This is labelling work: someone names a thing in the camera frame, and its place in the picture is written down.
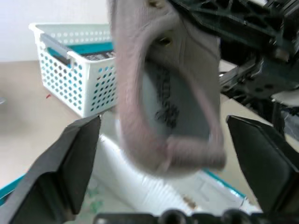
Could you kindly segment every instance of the beige table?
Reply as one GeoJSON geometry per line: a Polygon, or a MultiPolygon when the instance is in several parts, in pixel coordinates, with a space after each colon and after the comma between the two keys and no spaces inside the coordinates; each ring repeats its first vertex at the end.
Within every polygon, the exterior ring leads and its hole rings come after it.
{"type": "MultiPolygon", "coordinates": [[[[0,105],[1,189],[26,173],[62,130],[79,117],[55,97],[46,98],[49,92],[43,88],[38,62],[0,63],[0,71],[0,96],[7,99],[0,105]]],[[[221,96],[221,110],[228,163],[217,175],[255,202],[240,170],[225,118],[233,114],[266,121],[225,96],[221,96]]],[[[104,114],[101,132],[116,140],[114,118],[112,113],[104,114]]],[[[287,140],[299,148],[294,139],[287,140]]]]}

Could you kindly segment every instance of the printed logo on sock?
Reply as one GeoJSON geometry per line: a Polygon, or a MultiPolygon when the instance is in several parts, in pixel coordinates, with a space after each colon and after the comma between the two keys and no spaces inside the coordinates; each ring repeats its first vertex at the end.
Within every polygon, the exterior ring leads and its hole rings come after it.
{"type": "Polygon", "coordinates": [[[170,101],[171,82],[170,74],[167,69],[157,68],[157,99],[162,102],[162,109],[155,114],[155,120],[166,123],[166,126],[174,129],[177,126],[179,110],[170,101]]]}

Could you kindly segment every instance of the white plastic basket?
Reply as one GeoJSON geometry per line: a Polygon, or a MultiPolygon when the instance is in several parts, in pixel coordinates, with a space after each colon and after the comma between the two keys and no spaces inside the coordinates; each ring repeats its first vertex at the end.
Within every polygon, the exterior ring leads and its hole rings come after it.
{"type": "Polygon", "coordinates": [[[91,61],[67,45],[110,42],[108,24],[30,24],[43,85],[81,117],[103,113],[116,103],[114,58],[91,61]],[[53,57],[51,48],[70,61],[53,57]]]}

